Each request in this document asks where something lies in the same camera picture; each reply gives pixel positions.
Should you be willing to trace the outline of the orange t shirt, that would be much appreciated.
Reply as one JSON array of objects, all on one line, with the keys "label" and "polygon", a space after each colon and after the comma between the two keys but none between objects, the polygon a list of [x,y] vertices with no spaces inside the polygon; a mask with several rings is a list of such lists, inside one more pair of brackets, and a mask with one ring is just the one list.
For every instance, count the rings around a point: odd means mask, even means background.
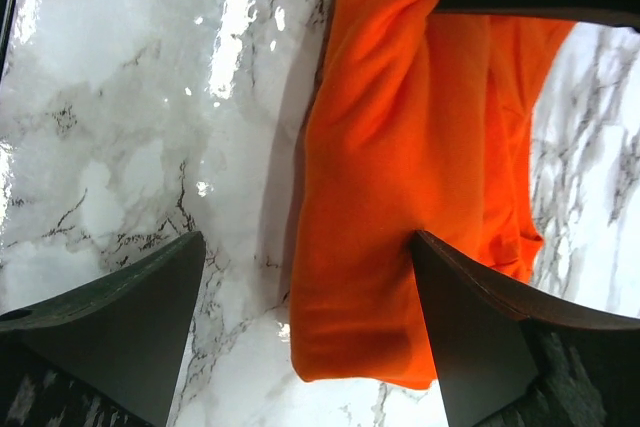
[{"label": "orange t shirt", "polygon": [[430,386],[415,231],[521,282],[542,246],[532,115],[573,23],[439,14],[438,1],[336,1],[291,281],[291,357],[304,381]]}]

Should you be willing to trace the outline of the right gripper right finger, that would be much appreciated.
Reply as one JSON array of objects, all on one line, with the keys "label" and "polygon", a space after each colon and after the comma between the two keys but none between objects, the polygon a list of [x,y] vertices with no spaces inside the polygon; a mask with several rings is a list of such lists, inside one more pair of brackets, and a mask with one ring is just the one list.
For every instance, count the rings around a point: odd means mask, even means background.
[{"label": "right gripper right finger", "polygon": [[548,295],[424,231],[410,248],[450,425],[638,425],[638,319]]}]

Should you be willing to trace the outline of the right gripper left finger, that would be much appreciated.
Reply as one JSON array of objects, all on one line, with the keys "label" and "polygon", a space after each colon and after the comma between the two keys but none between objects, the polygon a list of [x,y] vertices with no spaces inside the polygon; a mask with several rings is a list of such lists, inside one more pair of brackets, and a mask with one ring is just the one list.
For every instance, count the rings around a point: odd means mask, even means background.
[{"label": "right gripper left finger", "polygon": [[4,426],[164,426],[206,253],[199,232],[1,317]]}]

